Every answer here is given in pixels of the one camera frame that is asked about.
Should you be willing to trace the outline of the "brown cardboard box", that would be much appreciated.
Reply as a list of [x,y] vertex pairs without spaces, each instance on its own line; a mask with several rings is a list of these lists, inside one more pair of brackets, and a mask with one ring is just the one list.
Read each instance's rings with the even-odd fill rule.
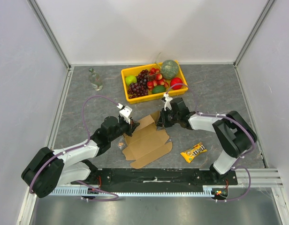
[[127,147],[122,152],[134,169],[141,169],[172,150],[173,144],[166,130],[157,129],[159,116],[160,112],[156,111],[143,117],[132,136],[124,135]]

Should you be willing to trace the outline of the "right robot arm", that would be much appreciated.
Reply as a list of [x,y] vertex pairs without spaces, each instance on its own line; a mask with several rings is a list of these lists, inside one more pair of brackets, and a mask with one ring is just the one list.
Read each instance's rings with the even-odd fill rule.
[[217,135],[223,151],[210,166],[209,179],[213,184],[221,184],[236,161],[255,148],[257,135],[237,111],[215,115],[191,112],[181,97],[171,98],[164,94],[161,100],[164,107],[156,126],[168,128],[179,124],[188,130],[203,130]]

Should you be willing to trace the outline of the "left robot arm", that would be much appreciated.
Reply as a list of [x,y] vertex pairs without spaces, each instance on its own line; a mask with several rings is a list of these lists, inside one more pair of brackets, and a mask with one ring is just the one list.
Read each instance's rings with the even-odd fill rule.
[[41,148],[21,174],[30,191],[39,198],[48,196],[57,186],[83,180],[93,184],[97,180],[96,167],[89,161],[105,153],[111,142],[122,135],[132,136],[140,125],[124,117],[106,117],[89,139],[59,150]]

